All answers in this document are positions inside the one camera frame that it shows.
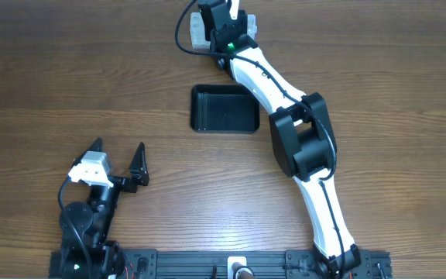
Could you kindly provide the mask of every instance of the wooden table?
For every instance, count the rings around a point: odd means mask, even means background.
[[[188,0],[0,0],[0,277],[45,277],[57,192],[96,136],[114,174],[140,141],[151,181],[122,195],[111,239],[158,250],[310,249],[309,215],[269,123],[195,133],[190,89],[231,84],[173,41]],[[245,0],[257,42],[327,100],[336,188],[363,249],[396,277],[446,277],[446,1]],[[181,39],[189,47],[188,19]],[[66,202],[83,201],[74,184]]]

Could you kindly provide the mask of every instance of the black container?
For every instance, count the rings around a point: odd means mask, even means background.
[[[198,84],[192,88],[190,126],[199,133],[254,133],[259,102],[242,85]]]

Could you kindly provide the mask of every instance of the white robotic arm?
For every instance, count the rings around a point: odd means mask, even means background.
[[[285,79],[271,67],[258,47],[248,48],[239,52],[238,55],[259,62],[271,73],[272,76],[274,76],[292,98],[300,101],[301,98],[305,96],[302,91],[286,82]],[[231,67],[233,78],[249,89],[269,114],[273,114],[278,108],[286,109],[295,104],[295,102],[292,102],[288,98],[284,98],[283,94],[273,81],[271,81],[262,70],[256,66],[240,59],[230,60],[229,66]],[[294,124],[295,126],[298,126],[301,123],[302,121],[296,121]],[[318,178],[326,177],[328,172],[329,170],[324,168],[311,175],[308,182],[302,181],[297,176],[293,177],[300,188],[300,192],[306,202],[307,210],[309,211],[310,220],[312,221],[314,229],[314,243],[317,249],[326,258],[332,256],[339,257],[341,255],[340,243],[338,242],[337,233],[333,225],[333,220],[331,219],[328,204],[323,189],[318,182]],[[328,181],[325,181],[324,184],[331,202],[334,218],[340,229],[344,251],[349,251],[351,245],[354,244],[354,239],[348,232],[341,214],[340,205],[335,192],[334,178],[330,178]]]

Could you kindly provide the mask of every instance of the black cable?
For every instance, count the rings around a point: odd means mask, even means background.
[[[337,153],[335,151],[335,145],[333,144],[333,141],[331,140],[329,132],[326,130],[323,123],[314,114],[314,112],[311,111],[304,103],[296,100],[295,98],[292,98],[292,96],[290,96],[286,92],[286,90],[283,89],[283,87],[274,78],[274,76],[272,76],[271,73],[264,66],[262,66],[259,62],[250,60],[249,58],[246,58],[246,57],[240,57],[238,55],[234,55],[231,53],[211,53],[211,52],[210,53],[201,53],[201,52],[191,51],[191,50],[184,48],[182,45],[180,45],[180,42],[178,40],[178,33],[180,30],[180,25],[182,24],[182,21],[184,20],[184,17],[187,14],[187,12],[194,5],[194,3],[196,1],[197,0],[192,0],[192,2],[184,9],[180,18],[178,19],[177,27],[175,29],[175,43],[177,44],[178,48],[180,50],[182,50],[184,53],[188,53],[188,54],[192,54],[192,55],[206,56],[206,57],[220,57],[220,58],[227,58],[229,60],[230,59],[240,59],[240,60],[243,60],[245,62],[248,62],[248,63],[258,67],[259,69],[262,70],[262,72],[269,79],[271,79],[273,81],[273,83],[278,87],[278,89],[280,90],[280,92],[283,94],[284,97],[288,98],[289,100],[291,100],[292,102],[294,102],[295,104],[300,106],[319,125],[320,129],[322,129],[324,131],[324,134],[326,135],[326,140],[328,141],[328,145],[330,147],[332,165],[331,165],[330,173],[326,177],[318,178],[318,180],[319,180],[320,186],[323,188],[324,197],[326,198],[326,202],[328,203],[328,209],[330,210],[331,220],[333,221],[334,229],[337,232],[338,242],[340,243],[342,261],[341,261],[341,266],[340,266],[340,272],[339,272],[340,277],[339,278],[342,279],[342,277],[344,275],[343,270],[345,267],[345,251],[344,251],[344,247],[343,247],[343,242],[341,240],[340,230],[338,229],[337,222],[335,220],[335,215],[333,214],[333,209],[331,208],[330,198],[328,197],[328,193],[326,192],[326,187],[324,186],[324,183],[323,183],[323,181],[327,181],[328,179],[333,177],[333,175],[335,174],[336,168],[337,168]]]
[[[87,268],[88,268],[88,271],[89,271],[89,279],[92,279],[92,269],[91,269],[92,268],[92,260],[91,260],[91,255],[89,255],[89,251],[87,250],[87,247],[85,247],[84,242],[82,241],[80,235],[78,234],[77,229],[75,228],[74,224],[72,223],[72,221],[70,219],[70,216],[68,215],[68,212],[67,212],[67,210],[65,210],[65,207],[63,205],[63,199],[62,199],[63,193],[65,191],[65,187],[70,182],[70,180],[71,180],[71,178],[69,176],[67,176],[67,179],[65,179],[65,181],[61,185],[60,191],[58,192],[58,203],[60,204],[61,212],[63,213],[63,218],[65,219],[65,222],[70,227],[72,232],[74,232],[75,237],[77,237],[78,244],[82,248],[82,252],[84,252],[85,260],[87,261]]]

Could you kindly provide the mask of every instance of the table surface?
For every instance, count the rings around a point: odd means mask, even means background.
[[[189,126],[195,84],[231,84],[173,41],[188,0],[0,1],[0,277],[45,277],[57,192],[101,136],[114,174],[140,141],[151,181],[123,194],[111,239],[158,250],[310,249],[300,191],[252,135]],[[396,277],[446,277],[446,1],[245,0],[257,42],[327,100],[338,198],[363,249]],[[181,40],[189,47],[188,19]],[[84,185],[66,202],[83,201]]]

